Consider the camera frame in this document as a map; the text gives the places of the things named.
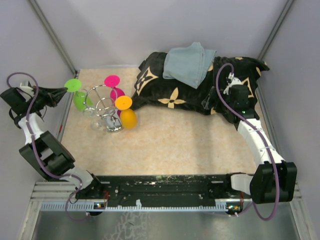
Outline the green wine glass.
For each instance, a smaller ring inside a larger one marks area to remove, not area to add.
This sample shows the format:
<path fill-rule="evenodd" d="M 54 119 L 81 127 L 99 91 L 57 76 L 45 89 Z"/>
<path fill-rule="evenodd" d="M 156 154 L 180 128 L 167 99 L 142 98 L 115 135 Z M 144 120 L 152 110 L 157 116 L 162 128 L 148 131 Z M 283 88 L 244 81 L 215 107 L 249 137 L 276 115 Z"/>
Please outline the green wine glass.
<path fill-rule="evenodd" d="M 82 88 L 82 82 L 79 79 L 68 80 L 64 87 L 67 88 L 67 92 L 73 93 L 73 103 L 79 112 L 93 106 L 92 100 L 87 96 L 87 91 Z"/>

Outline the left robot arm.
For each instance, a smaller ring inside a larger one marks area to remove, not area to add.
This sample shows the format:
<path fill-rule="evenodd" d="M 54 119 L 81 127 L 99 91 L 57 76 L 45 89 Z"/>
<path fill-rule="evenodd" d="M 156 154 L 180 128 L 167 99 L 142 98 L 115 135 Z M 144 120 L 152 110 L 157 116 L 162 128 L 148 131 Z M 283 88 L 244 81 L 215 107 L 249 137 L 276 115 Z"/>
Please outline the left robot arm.
<path fill-rule="evenodd" d="M 45 107 L 56 107 L 67 88 L 28 87 L 27 91 L 10 87 L 0 97 L 9 105 L 9 116 L 22 129 L 25 145 L 20 155 L 47 181 L 67 181 L 75 185 L 77 199 L 97 199 L 104 186 L 92 173 L 75 165 L 70 152 L 48 131 L 40 128 Z"/>

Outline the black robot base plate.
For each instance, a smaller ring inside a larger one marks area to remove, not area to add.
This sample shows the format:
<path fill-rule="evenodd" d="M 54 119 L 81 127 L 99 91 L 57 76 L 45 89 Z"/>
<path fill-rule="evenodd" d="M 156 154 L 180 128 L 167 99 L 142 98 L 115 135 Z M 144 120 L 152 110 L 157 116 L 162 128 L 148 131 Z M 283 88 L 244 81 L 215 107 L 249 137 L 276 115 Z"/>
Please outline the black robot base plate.
<path fill-rule="evenodd" d="M 229 174 L 100 175 L 75 195 L 80 200 L 107 201 L 109 207 L 214 207 L 218 200 L 250 196 L 231 188 Z"/>

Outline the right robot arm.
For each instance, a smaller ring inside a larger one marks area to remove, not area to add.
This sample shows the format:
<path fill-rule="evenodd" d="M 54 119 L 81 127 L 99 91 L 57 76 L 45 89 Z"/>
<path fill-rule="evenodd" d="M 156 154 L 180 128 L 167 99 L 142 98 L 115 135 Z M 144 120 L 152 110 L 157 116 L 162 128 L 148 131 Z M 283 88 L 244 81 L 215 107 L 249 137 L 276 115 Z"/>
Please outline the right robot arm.
<path fill-rule="evenodd" d="M 251 196 L 255 204 L 290 202 L 294 197 L 297 167 L 276 151 L 263 131 L 261 121 L 249 100 L 249 87 L 243 84 L 228 86 L 218 93 L 210 89 L 205 105 L 214 104 L 216 112 L 234 124 L 251 150 L 257 169 L 254 174 L 232 173 L 223 185 L 223 192 L 235 198 L 240 192 Z"/>

